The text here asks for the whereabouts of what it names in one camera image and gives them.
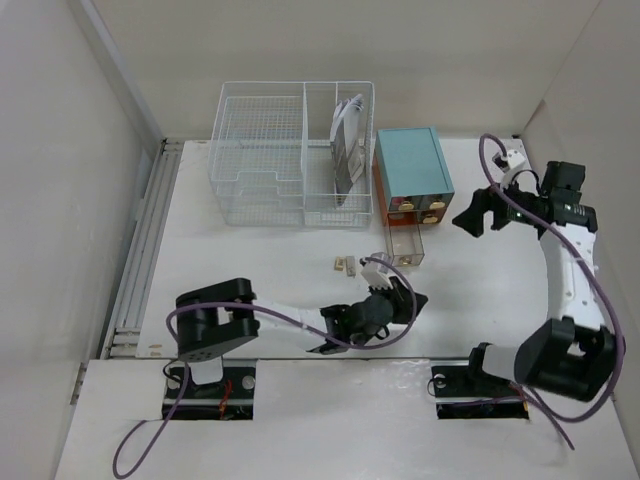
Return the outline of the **clear drawer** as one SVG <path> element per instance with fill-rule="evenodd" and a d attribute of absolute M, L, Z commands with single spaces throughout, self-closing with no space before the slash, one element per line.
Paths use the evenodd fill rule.
<path fill-rule="evenodd" d="M 390 200 L 389 212 L 432 211 L 446 209 L 453 198 L 453 193 L 397 196 Z"/>
<path fill-rule="evenodd" d="M 423 262 L 425 252 L 415 212 L 388 217 L 386 246 L 395 267 L 417 267 Z"/>

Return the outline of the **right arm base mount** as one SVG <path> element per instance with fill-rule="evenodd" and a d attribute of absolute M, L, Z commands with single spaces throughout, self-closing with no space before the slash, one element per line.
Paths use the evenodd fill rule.
<path fill-rule="evenodd" d="M 427 392 L 439 420 L 529 419 L 526 401 L 509 383 L 473 379 L 460 362 L 432 366 Z"/>

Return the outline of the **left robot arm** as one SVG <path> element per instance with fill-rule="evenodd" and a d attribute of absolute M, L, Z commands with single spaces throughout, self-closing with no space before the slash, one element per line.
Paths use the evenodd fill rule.
<path fill-rule="evenodd" d="M 282 341 L 314 355 L 381 349 L 399 341 L 390 327 L 405 336 L 429 298 L 408 288 L 398 277 L 385 287 L 368 288 L 353 304 L 296 309 L 261 300 L 251 281 L 235 278 L 177 297 L 166 320 L 177 345 L 177 359 L 195 365 L 189 384 L 201 396 L 217 394 L 223 371 L 210 363 L 258 340 Z"/>

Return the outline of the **grey setup guide booklet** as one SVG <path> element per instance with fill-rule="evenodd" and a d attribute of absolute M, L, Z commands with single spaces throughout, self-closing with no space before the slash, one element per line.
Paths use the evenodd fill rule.
<path fill-rule="evenodd" d="M 354 154 L 358 142 L 360 111 L 357 107 L 340 102 L 334 111 L 330 142 L 335 173 L 335 204 L 341 207 L 353 187 L 358 161 Z"/>

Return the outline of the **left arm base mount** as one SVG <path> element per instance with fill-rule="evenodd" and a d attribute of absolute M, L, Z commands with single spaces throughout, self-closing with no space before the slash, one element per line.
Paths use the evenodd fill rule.
<path fill-rule="evenodd" d="M 166 379 L 162 418 L 171 420 L 250 421 L 254 417 L 256 367 L 253 361 L 231 361 L 223 367 L 222 379 L 198 385 L 190 378 L 185 392 L 170 415 L 178 399 L 184 368 L 181 364 L 165 366 Z"/>

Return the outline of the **teal drawer box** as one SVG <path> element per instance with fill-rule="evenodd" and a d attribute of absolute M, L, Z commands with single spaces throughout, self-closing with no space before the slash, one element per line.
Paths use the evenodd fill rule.
<path fill-rule="evenodd" d="M 405 212 L 389 212 L 397 196 L 455 194 L 435 127 L 381 129 L 377 132 L 372 171 L 382 223 Z"/>

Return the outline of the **brown drawer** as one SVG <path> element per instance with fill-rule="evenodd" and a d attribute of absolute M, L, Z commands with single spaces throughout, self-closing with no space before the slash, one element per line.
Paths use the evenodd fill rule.
<path fill-rule="evenodd" d="M 447 210 L 426 210 L 418 213 L 418 220 L 421 225 L 436 225 L 442 222 Z"/>

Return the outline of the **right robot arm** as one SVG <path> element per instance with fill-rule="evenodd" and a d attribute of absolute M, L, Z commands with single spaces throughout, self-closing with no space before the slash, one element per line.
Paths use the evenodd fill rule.
<path fill-rule="evenodd" d="M 495 231 L 511 222 L 543 220 L 536 230 L 546 262 L 547 319 L 517 347 L 479 344 L 463 369 L 463 381 L 477 394 L 515 382 L 588 402 L 614 371 L 616 337 L 605 325 L 588 280 L 595 271 L 598 224 L 595 209 L 580 202 L 586 170 L 550 162 L 536 192 L 526 192 L 517 183 L 525 170 L 522 155 L 509 151 L 493 161 L 503 173 L 499 191 L 476 190 L 470 206 L 452 222 L 478 238 L 487 212 Z"/>

